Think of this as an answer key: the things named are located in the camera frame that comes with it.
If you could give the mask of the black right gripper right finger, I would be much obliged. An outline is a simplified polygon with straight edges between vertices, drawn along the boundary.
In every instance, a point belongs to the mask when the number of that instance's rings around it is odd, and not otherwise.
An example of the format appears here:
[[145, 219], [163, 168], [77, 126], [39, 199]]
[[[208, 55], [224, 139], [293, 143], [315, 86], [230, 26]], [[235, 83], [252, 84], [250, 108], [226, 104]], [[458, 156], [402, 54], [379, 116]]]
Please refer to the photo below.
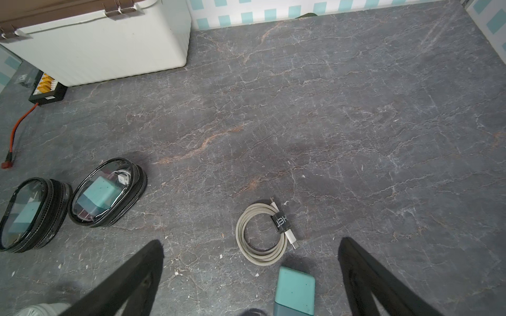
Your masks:
[[389, 315], [440, 315], [351, 237], [339, 245], [338, 260], [353, 315], [379, 315], [375, 301]]

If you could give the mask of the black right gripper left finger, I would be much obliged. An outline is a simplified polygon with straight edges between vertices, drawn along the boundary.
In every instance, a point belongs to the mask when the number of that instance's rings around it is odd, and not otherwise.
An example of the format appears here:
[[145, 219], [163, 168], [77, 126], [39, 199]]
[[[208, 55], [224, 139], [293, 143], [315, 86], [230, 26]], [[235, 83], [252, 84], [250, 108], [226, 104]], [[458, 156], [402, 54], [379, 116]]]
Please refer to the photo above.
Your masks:
[[152, 240], [63, 315], [150, 315], [163, 270], [164, 252]]

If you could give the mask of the black yellow charger board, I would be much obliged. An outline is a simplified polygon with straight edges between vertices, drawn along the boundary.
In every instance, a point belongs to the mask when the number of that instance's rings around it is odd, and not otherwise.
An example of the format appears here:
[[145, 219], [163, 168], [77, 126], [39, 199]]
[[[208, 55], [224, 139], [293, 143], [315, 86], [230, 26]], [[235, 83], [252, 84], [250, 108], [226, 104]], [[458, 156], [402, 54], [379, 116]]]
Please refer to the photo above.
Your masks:
[[38, 71], [35, 78], [34, 90], [29, 97], [29, 102], [45, 105], [62, 101], [68, 87], [55, 80], [42, 71]]

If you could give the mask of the brown lid storage box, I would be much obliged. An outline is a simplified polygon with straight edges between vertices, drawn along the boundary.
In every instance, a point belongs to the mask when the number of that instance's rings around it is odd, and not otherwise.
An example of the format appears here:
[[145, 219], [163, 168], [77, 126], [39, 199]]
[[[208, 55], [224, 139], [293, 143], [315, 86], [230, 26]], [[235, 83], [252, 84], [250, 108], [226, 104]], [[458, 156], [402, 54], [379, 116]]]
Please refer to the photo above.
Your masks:
[[183, 67], [185, 1], [2, 1], [1, 45], [65, 86]]

